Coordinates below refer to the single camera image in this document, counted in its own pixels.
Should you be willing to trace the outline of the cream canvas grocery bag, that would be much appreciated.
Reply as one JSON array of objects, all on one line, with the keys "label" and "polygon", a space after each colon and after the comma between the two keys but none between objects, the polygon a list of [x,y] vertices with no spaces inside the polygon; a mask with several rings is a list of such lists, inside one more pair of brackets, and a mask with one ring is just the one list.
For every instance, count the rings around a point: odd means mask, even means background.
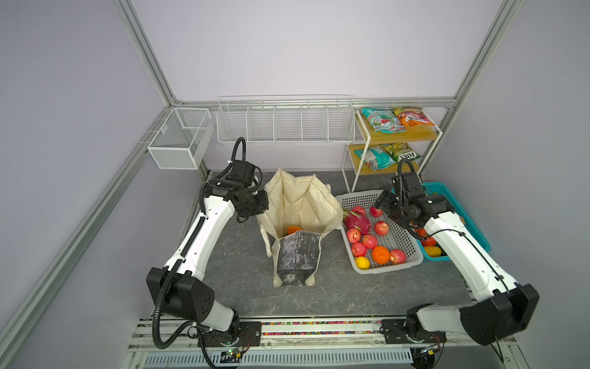
[{"label": "cream canvas grocery bag", "polygon": [[316,175],[295,176],[279,169],[264,190],[269,206],[257,220],[273,260],[273,286],[315,285],[322,241],[342,228],[342,206]]}]

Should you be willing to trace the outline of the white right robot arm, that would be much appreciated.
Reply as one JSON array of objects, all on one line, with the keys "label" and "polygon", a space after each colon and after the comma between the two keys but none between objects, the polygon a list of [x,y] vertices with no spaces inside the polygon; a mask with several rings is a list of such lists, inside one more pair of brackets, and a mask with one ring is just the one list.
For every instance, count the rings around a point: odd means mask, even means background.
[{"label": "white right robot arm", "polygon": [[433,238],[475,298],[464,306],[422,304],[408,310],[407,337],[420,341],[429,333],[453,333],[487,346],[527,329],[539,292],[501,268],[470,234],[453,205],[442,195],[426,193],[414,168],[399,169],[392,183],[393,190],[382,192],[375,206],[416,240]]}]

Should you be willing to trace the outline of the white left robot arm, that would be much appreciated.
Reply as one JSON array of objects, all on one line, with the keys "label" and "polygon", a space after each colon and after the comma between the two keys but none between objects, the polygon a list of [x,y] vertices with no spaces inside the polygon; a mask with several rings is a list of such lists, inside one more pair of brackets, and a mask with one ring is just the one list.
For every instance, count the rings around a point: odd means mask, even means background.
[{"label": "white left robot arm", "polygon": [[238,313],[217,301],[204,275],[227,223],[232,218],[243,223],[269,209],[262,171],[246,156],[246,140],[240,137],[227,167],[201,186],[198,214],[178,249],[163,267],[147,274],[155,304],[151,336],[157,349],[170,347],[190,327],[200,335],[216,332],[230,341],[239,337]]}]

